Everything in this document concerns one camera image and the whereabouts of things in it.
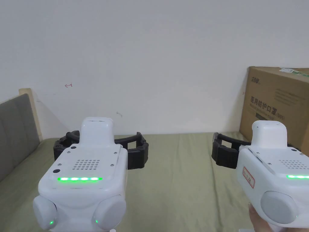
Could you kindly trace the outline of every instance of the white plastic casing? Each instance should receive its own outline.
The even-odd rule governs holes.
[[[52,228],[45,229],[101,232],[113,229],[121,221],[126,208],[128,151],[114,143],[112,130],[110,118],[84,119],[79,144],[66,148],[42,177],[38,186],[40,197],[53,202],[57,209]],[[61,177],[102,180],[61,181]],[[38,216],[37,220],[40,225],[42,220],[49,222]]]
[[[309,228],[309,158],[287,146],[286,127],[256,121],[250,146],[241,146],[237,179],[258,214],[278,227]],[[288,175],[302,178],[288,178]]]

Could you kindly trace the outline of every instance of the green led light strip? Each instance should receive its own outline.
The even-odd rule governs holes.
[[[287,175],[287,178],[291,179],[309,179],[309,176],[294,176],[294,175]]]
[[[67,181],[67,180],[102,180],[102,177],[59,177],[58,180]]]

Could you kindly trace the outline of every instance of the red marking on wall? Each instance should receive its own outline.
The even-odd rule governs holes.
[[[243,168],[243,176],[246,178],[251,187],[254,188],[255,179],[245,167]]]
[[[66,85],[65,85],[65,87],[68,87],[68,86],[73,87],[73,86],[72,86],[72,82],[71,82],[71,84],[66,84]]]

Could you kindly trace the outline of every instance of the bed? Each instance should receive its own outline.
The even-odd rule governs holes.
[[[243,139],[239,132],[224,133]],[[212,133],[145,135],[149,160],[128,171],[127,212],[117,232],[232,232],[252,228],[248,198],[235,170],[211,159]],[[32,210],[40,178],[53,163],[56,139],[37,149],[0,182],[0,231],[42,232]]]

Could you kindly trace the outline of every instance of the brown cardboard box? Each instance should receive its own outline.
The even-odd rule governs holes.
[[[309,156],[309,68],[250,67],[239,130],[249,141],[256,120],[282,122],[288,143]]]

